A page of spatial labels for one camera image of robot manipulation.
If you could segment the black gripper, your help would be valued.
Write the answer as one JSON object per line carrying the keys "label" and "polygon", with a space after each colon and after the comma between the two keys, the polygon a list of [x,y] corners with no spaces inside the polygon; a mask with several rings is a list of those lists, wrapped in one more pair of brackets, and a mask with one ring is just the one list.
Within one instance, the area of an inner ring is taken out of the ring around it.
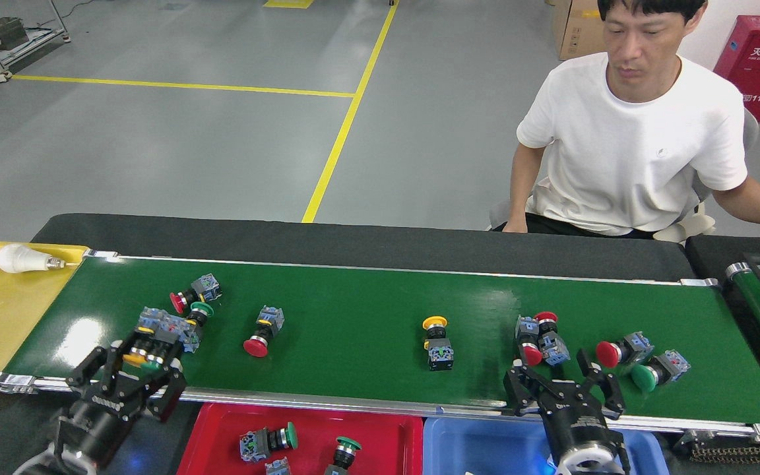
{"label": "black gripper", "polygon": [[[123,376],[125,340],[96,346],[66,382],[79,399],[57,419],[57,462],[61,466],[107,466],[147,414],[166,423],[187,387],[180,358],[145,361],[146,377]],[[99,381],[93,376],[102,370]]]}
{"label": "black gripper", "polygon": [[[544,408],[544,427],[553,457],[575,452],[601,451],[603,457],[617,457],[623,436],[609,429],[604,418],[618,420],[625,412],[620,383],[596,363],[579,359],[585,377],[576,391],[560,390],[530,365],[513,365],[503,377],[507,406],[522,417]],[[591,396],[598,386],[604,401]]]}

